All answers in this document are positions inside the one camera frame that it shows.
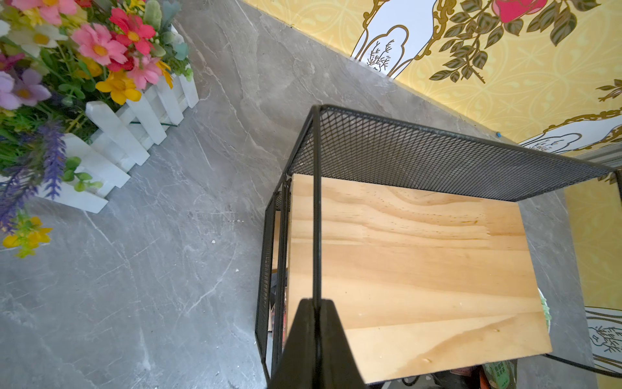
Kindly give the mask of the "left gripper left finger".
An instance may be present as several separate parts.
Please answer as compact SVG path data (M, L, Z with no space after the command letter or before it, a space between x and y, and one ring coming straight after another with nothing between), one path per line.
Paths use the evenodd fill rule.
M316 384L316 312L312 299L297 308L291 331L268 388L314 388Z

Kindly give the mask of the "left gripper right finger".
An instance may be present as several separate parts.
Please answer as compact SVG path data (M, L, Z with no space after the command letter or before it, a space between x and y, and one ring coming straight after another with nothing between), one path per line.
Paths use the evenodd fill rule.
M366 388L335 303L322 300L317 322L317 387Z

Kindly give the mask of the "black wire two-tier shelf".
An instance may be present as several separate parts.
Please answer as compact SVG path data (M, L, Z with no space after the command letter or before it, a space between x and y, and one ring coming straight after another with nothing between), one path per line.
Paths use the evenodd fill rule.
M316 341L321 301L335 303L366 386L551 358L519 203L618 175L313 106L265 210L255 335L267 387L303 299L314 303Z

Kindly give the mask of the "green tea bag shelf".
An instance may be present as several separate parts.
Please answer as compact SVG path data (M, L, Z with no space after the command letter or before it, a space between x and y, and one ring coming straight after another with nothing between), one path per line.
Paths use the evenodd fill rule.
M489 388L516 389L517 388L517 361L498 361L483 365L484 374Z

